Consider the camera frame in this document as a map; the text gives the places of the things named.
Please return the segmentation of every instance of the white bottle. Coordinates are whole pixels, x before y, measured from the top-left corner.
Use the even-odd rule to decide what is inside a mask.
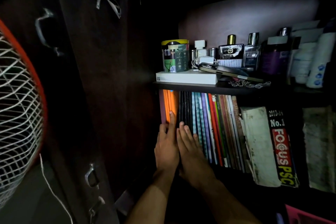
[[[197,40],[197,41],[195,41],[195,48],[196,48],[196,57],[197,58],[208,55],[208,52],[205,49],[205,40]]]
[[[310,66],[310,74],[306,82],[309,88],[322,88],[322,81],[326,65],[331,59],[334,49],[336,33],[322,34],[317,42],[316,52]]]
[[[299,50],[293,57],[291,76],[296,83],[305,84],[308,79],[310,65],[313,61],[317,43],[304,43],[299,45]]]

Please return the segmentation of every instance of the electric fan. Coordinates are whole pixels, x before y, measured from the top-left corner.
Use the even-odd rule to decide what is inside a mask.
[[[0,20],[0,209],[37,158],[46,122],[37,73]]]

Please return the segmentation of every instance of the white box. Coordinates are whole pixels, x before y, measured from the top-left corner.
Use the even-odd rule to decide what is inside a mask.
[[[215,85],[218,82],[218,76],[217,74],[193,70],[179,73],[159,72],[156,73],[156,81]]]

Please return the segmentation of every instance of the yellow lid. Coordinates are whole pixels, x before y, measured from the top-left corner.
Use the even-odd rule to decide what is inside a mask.
[[[161,45],[166,45],[170,42],[177,42],[179,44],[188,44],[189,41],[187,39],[177,39],[177,40],[166,40],[166,41],[162,41]]]

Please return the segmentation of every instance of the gold bottle cap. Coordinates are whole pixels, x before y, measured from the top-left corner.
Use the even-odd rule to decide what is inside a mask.
[[[227,36],[227,44],[235,44],[236,43],[236,35],[228,35]]]

